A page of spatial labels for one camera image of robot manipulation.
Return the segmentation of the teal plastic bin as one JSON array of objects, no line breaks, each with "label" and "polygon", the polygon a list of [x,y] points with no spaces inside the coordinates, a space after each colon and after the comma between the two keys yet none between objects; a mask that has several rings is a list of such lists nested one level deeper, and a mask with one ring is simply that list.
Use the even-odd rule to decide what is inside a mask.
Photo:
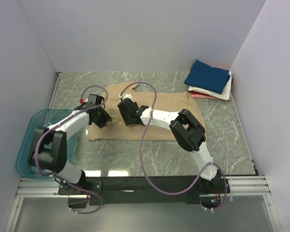
[{"label": "teal plastic bin", "polygon": [[49,127],[55,123],[58,123],[71,113],[71,109],[44,109],[37,112],[31,118],[15,163],[16,171],[22,178],[36,180],[45,180],[50,178],[49,176],[40,175],[35,167],[28,164],[28,156],[34,130],[37,127]]}]

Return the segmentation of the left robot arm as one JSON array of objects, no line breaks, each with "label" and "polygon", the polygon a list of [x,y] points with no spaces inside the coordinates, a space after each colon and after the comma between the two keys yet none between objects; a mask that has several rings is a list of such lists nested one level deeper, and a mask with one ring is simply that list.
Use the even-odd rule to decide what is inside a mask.
[{"label": "left robot arm", "polygon": [[105,127],[111,117],[104,109],[103,96],[89,94],[88,99],[81,99],[80,103],[58,123],[34,130],[28,164],[45,170],[44,175],[54,174],[79,188],[85,188],[85,172],[68,161],[67,141],[87,125],[94,123],[100,129]]}]

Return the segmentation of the folded blue t-shirt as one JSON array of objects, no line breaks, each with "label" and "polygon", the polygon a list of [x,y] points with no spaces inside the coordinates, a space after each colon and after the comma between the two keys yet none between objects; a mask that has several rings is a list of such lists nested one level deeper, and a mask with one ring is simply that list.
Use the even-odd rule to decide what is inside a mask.
[{"label": "folded blue t-shirt", "polygon": [[184,84],[222,94],[230,77],[228,70],[212,67],[196,60],[191,66]]}]

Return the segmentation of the folded white t-shirt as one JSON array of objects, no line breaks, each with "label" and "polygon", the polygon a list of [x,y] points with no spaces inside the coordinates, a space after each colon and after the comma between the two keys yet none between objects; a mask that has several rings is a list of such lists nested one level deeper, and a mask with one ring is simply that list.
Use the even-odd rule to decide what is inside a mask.
[{"label": "folded white t-shirt", "polygon": [[225,87],[223,89],[223,92],[221,94],[212,92],[210,90],[205,90],[205,89],[202,89],[202,88],[199,88],[199,87],[192,87],[192,86],[188,87],[188,92],[189,91],[197,91],[197,92],[200,92],[200,93],[204,93],[204,94],[208,94],[210,96],[216,97],[216,98],[218,98],[218,100],[228,101],[230,99],[231,85],[232,85],[232,72],[231,71],[229,71],[229,75],[230,75],[230,78],[227,81],[227,83],[226,83],[226,85],[225,85]]}]

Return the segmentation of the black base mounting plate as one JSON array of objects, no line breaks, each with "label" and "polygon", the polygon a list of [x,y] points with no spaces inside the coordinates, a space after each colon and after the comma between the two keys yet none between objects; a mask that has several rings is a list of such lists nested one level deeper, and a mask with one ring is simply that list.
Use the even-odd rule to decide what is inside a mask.
[{"label": "black base mounting plate", "polygon": [[[151,176],[150,180],[166,192],[179,192],[192,184],[196,177],[187,176]],[[123,203],[187,203],[200,204],[200,196],[225,193],[224,180],[221,178],[214,185],[211,181],[199,178],[196,184],[181,195],[169,196],[155,190],[143,176],[125,177],[87,177],[87,190],[102,197],[104,204]],[[86,195],[85,192],[73,189],[67,184],[59,187],[58,194],[62,196]]]}]

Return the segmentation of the folded pink t-shirt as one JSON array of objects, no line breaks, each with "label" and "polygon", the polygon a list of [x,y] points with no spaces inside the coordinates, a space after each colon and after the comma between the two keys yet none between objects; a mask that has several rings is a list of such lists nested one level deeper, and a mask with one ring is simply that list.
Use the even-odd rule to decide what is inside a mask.
[{"label": "folded pink t-shirt", "polygon": [[218,99],[213,96],[208,96],[208,95],[201,95],[201,94],[191,94],[192,98],[199,98],[199,99]]}]

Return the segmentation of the folded red t-shirt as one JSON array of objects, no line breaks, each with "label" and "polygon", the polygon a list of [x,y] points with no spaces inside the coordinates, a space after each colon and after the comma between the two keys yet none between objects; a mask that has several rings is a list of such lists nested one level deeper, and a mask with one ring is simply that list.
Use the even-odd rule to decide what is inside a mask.
[{"label": "folded red t-shirt", "polygon": [[189,91],[190,94],[201,94],[201,95],[208,95],[208,94],[204,94],[204,93],[200,93],[197,91]]}]

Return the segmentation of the beige t-shirt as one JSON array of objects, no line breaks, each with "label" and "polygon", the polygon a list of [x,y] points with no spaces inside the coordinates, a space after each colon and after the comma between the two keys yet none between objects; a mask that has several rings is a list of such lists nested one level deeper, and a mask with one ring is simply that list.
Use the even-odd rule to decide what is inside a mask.
[{"label": "beige t-shirt", "polygon": [[156,96],[155,106],[153,107],[153,119],[146,131],[145,140],[149,141],[175,141],[169,124],[171,120],[178,117],[178,113],[183,109],[189,110],[193,116],[205,127],[205,121],[195,100],[187,93],[157,93],[153,92],[136,92],[134,89],[138,84],[129,86],[131,82],[110,85],[106,88],[108,100],[105,105],[105,111],[111,116],[111,121],[102,129],[95,124],[89,126],[87,139],[95,141],[99,139],[114,140],[140,140],[145,130],[145,125],[126,126],[119,112],[118,104],[119,95],[126,87],[125,93],[130,93],[132,99],[138,106],[152,106]]}]

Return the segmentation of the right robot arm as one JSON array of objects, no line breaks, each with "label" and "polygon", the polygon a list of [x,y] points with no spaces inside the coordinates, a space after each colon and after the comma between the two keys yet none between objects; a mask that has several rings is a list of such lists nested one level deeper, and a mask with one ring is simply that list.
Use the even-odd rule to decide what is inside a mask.
[{"label": "right robot arm", "polygon": [[[131,97],[121,97],[120,103],[117,106],[127,126],[145,126],[145,130],[140,139],[139,160],[146,180],[156,191],[169,196],[181,195],[188,192],[201,178],[210,182],[214,189],[218,188],[218,183],[222,180],[225,193],[227,193],[228,186],[225,174],[222,169],[213,162],[209,154],[206,145],[205,128],[188,109],[183,109],[180,112],[167,112],[144,105],[139,107]],[[145,134],[150,126],[170,130],[178,145],[189,152],[197,164],[199,173],[195,180],[185,190],[180,192],[163,191],[158,188],[147,175],[143,163],[142,146]]]}]

